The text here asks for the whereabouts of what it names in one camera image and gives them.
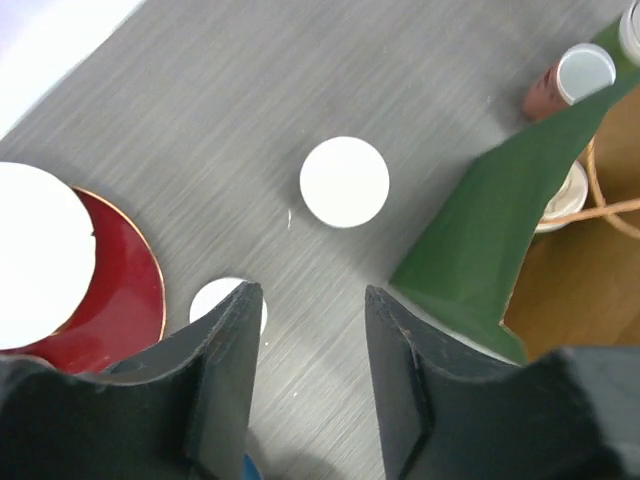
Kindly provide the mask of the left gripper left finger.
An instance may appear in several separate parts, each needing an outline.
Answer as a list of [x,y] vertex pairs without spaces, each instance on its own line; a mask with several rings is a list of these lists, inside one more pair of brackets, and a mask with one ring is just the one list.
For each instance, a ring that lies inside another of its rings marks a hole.
[[263,291],[244,283],[203,318],[100,373],[1,359],[5,479],[239,479]]

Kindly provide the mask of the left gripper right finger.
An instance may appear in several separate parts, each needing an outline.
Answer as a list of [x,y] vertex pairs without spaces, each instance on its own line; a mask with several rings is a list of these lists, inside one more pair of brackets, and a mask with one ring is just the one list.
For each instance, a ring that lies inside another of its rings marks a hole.
[[389,479],[635,479],[639,351],[562,347],[515,366],[365,291]]

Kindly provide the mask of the green paper bag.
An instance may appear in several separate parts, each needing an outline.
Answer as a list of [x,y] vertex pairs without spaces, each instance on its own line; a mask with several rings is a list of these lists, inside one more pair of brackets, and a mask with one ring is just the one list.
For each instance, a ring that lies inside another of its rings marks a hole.
[[526,363],[502,318],[534,230],[605,115],[638,83],[638,73],[625,74],[474,160],[390,285],[454,332]]

